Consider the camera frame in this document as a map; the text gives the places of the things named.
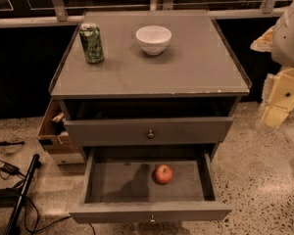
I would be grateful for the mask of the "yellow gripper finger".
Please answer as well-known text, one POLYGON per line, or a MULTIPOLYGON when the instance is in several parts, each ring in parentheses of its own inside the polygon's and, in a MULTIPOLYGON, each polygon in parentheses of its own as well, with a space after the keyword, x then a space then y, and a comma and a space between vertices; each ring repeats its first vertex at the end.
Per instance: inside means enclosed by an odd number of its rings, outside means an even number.
POLYGON ((294 68, 283 69, 272 77, 272 87, 265 103, 261 123, 280 127, 294 110, 294 68))
POLYGON ((266 30, 260 37, 254 40, 250 48, 257 52, 271 52, 271 38, 273 26, 266 30))

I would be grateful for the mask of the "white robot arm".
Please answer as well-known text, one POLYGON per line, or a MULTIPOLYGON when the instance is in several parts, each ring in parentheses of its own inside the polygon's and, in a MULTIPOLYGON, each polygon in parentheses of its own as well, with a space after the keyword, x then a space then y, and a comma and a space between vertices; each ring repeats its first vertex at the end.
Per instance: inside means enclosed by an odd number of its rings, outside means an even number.
POLYGON ((276 74, 268 74, 264 82, 259 126, 279 128, 294 110, 294 1, 274 26, 253 41, 250 48, 270 52, 281 65, 276 74))

